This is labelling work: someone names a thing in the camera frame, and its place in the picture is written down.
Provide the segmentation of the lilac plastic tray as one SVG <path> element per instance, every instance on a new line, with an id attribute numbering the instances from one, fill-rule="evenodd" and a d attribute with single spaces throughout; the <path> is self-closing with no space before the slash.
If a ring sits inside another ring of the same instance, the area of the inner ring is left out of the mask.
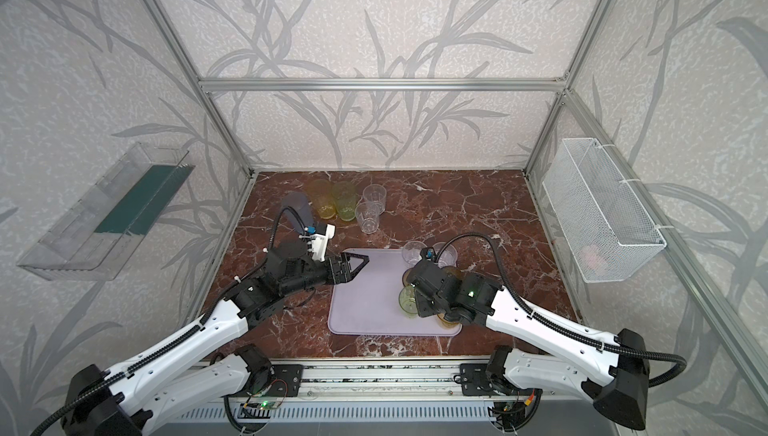
<path id="1" fill-rule="evenodd" d="M 333 288 L 328 328 L 336 335 L 453 337 L 459 325 L 447 326 L 438 317 L 421 318 L 400 305 L 402 276 L 409 265 L 399 249 L 354 248 L 369 258 L 349 283 Z"/>

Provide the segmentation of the clear plastic wall shelf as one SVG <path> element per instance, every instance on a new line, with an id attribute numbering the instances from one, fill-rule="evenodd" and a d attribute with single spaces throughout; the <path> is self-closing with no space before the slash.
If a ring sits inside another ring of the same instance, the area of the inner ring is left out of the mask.
<path id="1" fill-rule="evenodd" d="M 115 279 L 194 169 L 186 149 L 134 144 L 17 266 L 46 281 Z"/>

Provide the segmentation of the green cup back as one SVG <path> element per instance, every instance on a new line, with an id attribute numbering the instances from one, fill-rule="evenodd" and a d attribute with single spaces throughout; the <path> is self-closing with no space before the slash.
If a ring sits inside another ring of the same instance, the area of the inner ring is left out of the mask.
<path id="1" fill-rule="evenodd" d="M 398 295 L 398 304 L 403 313 L 409 318 L 418 316 L 416 292 L 413 285 L 405 286 Z"/>

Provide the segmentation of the clear cup back row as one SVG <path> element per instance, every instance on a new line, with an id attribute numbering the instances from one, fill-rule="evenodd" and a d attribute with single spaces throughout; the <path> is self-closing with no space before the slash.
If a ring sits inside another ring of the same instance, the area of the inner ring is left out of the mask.
<path id="1" fill-rule="evenodd" d="M 383 185 L 368 185 L 362 195 L 365 202 L 377 205 L 381 211 L 386 209 L 387 190 Z"/>

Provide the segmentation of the olive green textured cup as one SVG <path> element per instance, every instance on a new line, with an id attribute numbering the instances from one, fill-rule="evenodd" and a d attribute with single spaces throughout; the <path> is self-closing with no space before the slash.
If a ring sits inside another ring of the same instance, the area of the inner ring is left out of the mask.
<path id="1" fill-rule="evenodd" d="M 404 287 L 413 286 L 415 277 L 412 275 L 413 269 L 407 269 L 402 276 L 402 284 Z"/>

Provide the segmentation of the yellow plastic cup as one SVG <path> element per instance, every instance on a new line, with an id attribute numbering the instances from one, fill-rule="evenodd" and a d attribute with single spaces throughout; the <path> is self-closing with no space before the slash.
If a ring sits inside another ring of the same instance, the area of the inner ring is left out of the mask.
<path id="1" fill-rule="evenodd" d="M 325 179 L 313 180 L 306 186 L 311 206 L 320 219 L 329 220 L 336 216 L 332 188 L 332 183 Z"/>

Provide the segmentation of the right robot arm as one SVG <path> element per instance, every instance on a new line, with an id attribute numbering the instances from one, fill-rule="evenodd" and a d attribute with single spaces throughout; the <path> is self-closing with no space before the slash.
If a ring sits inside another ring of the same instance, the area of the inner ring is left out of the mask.
<path id="1" fill-rule="evenodd" d="M 675 379 L 687 367 L 679 355 L 647 350 L 634 331 L 612 334 L 574 323 L 482 275 L 458 277 L 421 260 L 405 280 L 414 290 L 420 317 L 440 315 L 450 323 L 483 326 L 542 350 L 540 356 L 496 350 L 487 373 L 498 391 L 561 391 L 590 401 L 617 425 L 643 431 L 650 388 Z"/>

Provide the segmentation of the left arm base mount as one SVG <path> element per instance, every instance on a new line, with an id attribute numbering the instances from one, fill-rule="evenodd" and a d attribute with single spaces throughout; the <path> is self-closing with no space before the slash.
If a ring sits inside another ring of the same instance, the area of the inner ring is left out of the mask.
<path id="1" fill-rule="evenodd" d="M 299 394 L 304 366 L 301 364 L 277 364 L 268 371 L 251 376 L 242 393 L 254 397 L 293 398 Z"/>

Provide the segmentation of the pink object in basket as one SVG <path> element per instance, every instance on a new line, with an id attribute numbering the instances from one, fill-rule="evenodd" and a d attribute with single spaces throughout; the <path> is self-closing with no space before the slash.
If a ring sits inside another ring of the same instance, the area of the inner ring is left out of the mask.
<path id="1" fill-rule="evenodd" d="M 585 246 L 580 251 L 582 262 L 595 274 L 603 274 L 606 271 L 608 263 L 601 255 L 600 249 L 595 245 Z"/>

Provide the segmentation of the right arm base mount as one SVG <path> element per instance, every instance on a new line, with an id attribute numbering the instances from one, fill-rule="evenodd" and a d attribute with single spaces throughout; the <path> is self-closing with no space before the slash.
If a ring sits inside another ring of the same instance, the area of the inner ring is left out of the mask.
<path id="1" fill-rule="evenodd" d="M 504 387 L 499 378 L 492 374 L 486 364 L 463 363 L 454 381 L 461 387 L 463 396 L 502 396 Z"/>

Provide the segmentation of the grey-blue plastic cup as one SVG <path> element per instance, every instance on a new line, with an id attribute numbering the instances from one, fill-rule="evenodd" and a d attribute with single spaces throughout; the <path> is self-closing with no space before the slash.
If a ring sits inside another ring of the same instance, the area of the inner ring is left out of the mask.
<path id="1" fill-rule="evenodd" d="M 287 193 L 281 200 L 281 207 L 292 208 L 292 210 L 286 210 L 284 215 L 296 232 L 314 225 L 310 202 L 305 193 L 299 191 Z"/>

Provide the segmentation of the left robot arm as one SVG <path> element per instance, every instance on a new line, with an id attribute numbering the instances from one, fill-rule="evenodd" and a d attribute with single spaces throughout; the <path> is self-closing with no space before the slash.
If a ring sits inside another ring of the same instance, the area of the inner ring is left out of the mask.
<path id="1" fill-rule="evenodd" d="M 90 365 L 77 373 L 64 406 L 33 434 L 42 435 L 60 424 L 67 435 L 149 435 L 214 397 L 248 387 L 261 390 L 269 383 L 271 364 L 253 345 L 205 371 L 187 371 L 281 311 L 291 295 L 349 283 L 368 263 L 362 254 L 327 254 L 318 240 L 268 249 L 255 269 L 230 284 L 187 326 L 106 370 Z"/>

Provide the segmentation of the amber faceted cup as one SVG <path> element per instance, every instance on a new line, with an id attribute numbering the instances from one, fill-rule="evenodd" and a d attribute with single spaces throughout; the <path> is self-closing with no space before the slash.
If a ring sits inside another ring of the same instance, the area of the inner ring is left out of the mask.
<path id="1" fill-rule="evenodd" d="M 438 314 L 437 318 L 441 326 L 446 329 L 455 329 L 462 326 L 462 323 L 459 320 L 453 316 L 447 315 L 446 313 Z"/>

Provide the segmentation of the clear faceted cup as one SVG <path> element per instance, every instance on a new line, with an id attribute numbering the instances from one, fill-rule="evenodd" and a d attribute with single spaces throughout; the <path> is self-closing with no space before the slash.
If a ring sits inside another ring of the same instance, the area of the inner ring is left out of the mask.
<path id="1" fill-rule="evenodd" d="M 437 261 L 437 265 L 440 268 L 455 267 L 458 261 L 457 250 L 451 245 L 449 245 L 446 250 L 443 250 L 444 247 L 445 247 L 444 242 L 436 243 L 433 246 L 436 254 L 438 254 L 439 252 L 442 252 L 442 256 Z"/>

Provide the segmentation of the small circuit board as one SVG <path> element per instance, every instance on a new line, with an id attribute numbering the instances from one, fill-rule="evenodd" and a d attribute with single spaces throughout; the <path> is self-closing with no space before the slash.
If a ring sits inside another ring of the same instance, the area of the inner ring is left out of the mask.
<path id="1" fill-rule="evenodd" d="M 245 403 L 241 406 L 242 415 L 251 419 L 268 419 L 282 405 L 281 401 L 260 401 Z"/>

